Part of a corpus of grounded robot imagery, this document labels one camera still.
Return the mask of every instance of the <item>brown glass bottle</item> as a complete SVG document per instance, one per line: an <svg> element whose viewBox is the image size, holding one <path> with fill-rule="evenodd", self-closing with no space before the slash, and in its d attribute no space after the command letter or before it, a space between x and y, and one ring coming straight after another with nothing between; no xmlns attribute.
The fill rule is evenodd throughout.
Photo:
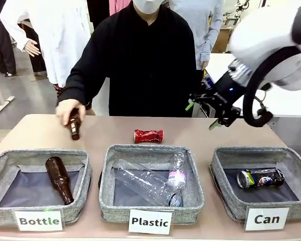
<svg viewBox="0 0 301 241"><path fill-rule="evenodd" d="M67 128L70 130L71 138L74 141L80 139L79 128L81 126L81 120L79 117L78 109L75 108L71 111L69 116L69 122L67 124Z"/></svg>
<svg viewBox="0 0 301 241"><path fill-rule="evenodd" d="M70 179L61 158L49 158L46 161L46 169L52 186L59 192L65 205L72 203L74 198L70 190Z"/></svg>

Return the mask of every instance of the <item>crushed can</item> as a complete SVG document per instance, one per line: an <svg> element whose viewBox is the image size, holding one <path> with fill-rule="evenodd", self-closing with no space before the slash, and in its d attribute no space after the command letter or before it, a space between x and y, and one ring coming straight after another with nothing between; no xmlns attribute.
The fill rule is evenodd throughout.
<svg viewBox="0 0 301 241"><path fill-rule="evenodd" d="M260 186L281 186L284 182L284 175L277 168L244 170L237 174L237 183L243 189Z"/></svg>

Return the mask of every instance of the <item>crushed red can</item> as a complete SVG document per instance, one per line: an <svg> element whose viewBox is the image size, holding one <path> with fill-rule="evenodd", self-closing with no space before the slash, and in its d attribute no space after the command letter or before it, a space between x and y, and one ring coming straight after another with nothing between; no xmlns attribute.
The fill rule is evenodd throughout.
<svg viewBox="0 0 301 241"><path fill-rule="evenodd" d="M142 131L135 130L134 141L138 142L159 142L161 143L164 139L164 131Z"/></svg>

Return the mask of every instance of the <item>fabric basket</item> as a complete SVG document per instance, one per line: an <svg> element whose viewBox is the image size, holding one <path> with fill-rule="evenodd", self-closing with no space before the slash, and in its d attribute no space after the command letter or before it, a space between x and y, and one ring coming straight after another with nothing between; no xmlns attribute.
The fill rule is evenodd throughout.
<svg viewBox="0 0 301 241"><path fill-rule="evenodd" d="M236 173L246 169L277 168L285 176L280 187L241 189ZM290 148L221 147L213 155L211 173L228 215L246 219L247 207L289 207L287 220L301 219L301 157Z"/></svg>
<svg viewBox="0 0 301 241"><path fill-rule="evenodd" d="M114 161L134 160L153 171L169 171L174 153L185 157L186 187L182 190L183 207L114 206L115 176L111 172ZM204 206L204 194L198 171L191 152L184 147L160 145L113 145L107 150L99 191L101 216L104 221L128 223L131 209L149 211L171 211L172 224L193 224Z"/></svg>
<svg viewBox="0 0 301 241"><path fill-rule="evenodd" d="M64 205L53 189L46 160L58 156L70 177L74 202ZM65 224L75 222L91 179L88 154L75 150L11 150L0 155L0 226L17 226L15 211L62 211Z"/></svg>

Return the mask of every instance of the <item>table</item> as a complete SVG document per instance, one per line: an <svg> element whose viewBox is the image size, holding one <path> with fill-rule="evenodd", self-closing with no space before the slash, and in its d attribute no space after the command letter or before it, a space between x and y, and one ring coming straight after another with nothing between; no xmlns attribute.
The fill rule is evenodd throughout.
<svg viewBox="0 0 301 241"><path fill-rule="evenodd" d="M0 153L8 149L57 148L86 150L92 166L92 185L79 220L63 232L20 233L0 229L0 236L14 237L102 237L152 238L151 235L128 234L127 224L101 221L98 202L98 178L107 148L112 144L133 143L133 130L165 131L163 145L185 146L194 154L205 195L205 207L195 225L172 226L170 238L195 239L290 239L301 238L301 222L288 223L284 230L244 232L244 225L232 221L209 173L213 151L221 146L280 146L284 143L269 128L248 126L237 120L230 128L208 130L211 120L204 118L95 117L87 116L82 125L82 138L73 142L68 130L54 115L32 114L24 117L0 143Z"/></svg>

